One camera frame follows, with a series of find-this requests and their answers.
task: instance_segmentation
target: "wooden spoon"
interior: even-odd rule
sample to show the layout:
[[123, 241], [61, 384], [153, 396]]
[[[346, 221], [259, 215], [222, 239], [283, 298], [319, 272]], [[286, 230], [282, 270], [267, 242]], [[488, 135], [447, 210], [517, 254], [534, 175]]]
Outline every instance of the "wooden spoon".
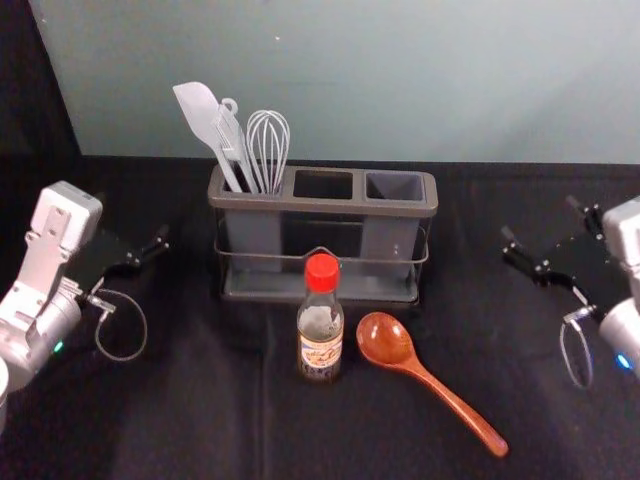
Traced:
[[460, 397], [429, 373], [418, 360], [411, 336], [391, 315], [373, 312], [358, 324], [358, 347], [371, 363], [417, 378], [433, 390], [497, 457], [509, 451], [507, 442]]

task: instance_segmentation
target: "black tablecloth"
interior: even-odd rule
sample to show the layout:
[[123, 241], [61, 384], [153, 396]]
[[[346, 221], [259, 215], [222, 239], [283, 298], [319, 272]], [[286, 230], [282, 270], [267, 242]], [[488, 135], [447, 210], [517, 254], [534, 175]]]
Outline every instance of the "black tablecloth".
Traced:
[[45, 173], [24, 162], [0, 167], [2, 291], [17, 274], [37, 193], [59, 178], [103, 190], [102, 225], [138, 244], [173, 220], [173, 249], [111, 285], [147, 314], [143, 357], [119, 365], [95, 353], [87, 318], [11, 395], [3, 480], [640, 478], [637, 381], [588, 325], [595, 383], [576, 389], [558, 348], [575, 300], [535, 287], [500, 258], [503, 224], [543, 249], [581, 228], [567, 194], [608, 208], [640, 193], [639, 170], [420, 167], [436, 175], [440, 200], [422, 303], [390, 312], [428, 368], [508, 440], [509, 456], [497, 460], [433, 394], [361, 358], [355, 327], [370, 309], [345, 309], [340, 380], [314, 386], [295, 371], [295, 306], [212, 295], [210, 162], [85, 159]]

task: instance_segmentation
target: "bottle label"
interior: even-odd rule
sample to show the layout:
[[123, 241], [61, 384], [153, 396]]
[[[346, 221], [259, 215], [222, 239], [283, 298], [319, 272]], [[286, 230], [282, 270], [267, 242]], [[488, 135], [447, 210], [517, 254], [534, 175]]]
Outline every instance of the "bottle label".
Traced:
[[318, 379], [333, 375], [342, 355], [342, 333], [327, 342], [314, 342], [299, 334], [301, 367], [306, 375]]

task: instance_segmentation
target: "glass bottle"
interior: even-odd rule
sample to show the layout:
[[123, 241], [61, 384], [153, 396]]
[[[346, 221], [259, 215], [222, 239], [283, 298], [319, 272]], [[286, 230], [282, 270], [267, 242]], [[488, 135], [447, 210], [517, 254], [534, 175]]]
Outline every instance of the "glass bottle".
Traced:
[[298, 370], [307, 379], [330, 382], [340, 371], [344, 312], [336, 298], [338, 260], [326, 253], [307, 260], [307, 296], [298, 310]]

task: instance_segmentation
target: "gray utensil holder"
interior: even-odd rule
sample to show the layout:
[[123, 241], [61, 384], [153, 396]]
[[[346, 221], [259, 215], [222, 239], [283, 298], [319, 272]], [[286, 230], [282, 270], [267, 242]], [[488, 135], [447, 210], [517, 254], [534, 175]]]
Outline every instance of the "gray utensil holder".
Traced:
[[438, 207], [428, 173], [287, 166], [278, 195], [256, 195], [231, 192], [216, 167], [208, 197], [225, 297], [298, 301], [321, 249], [341, 262], [343, 300], [417, 300]]

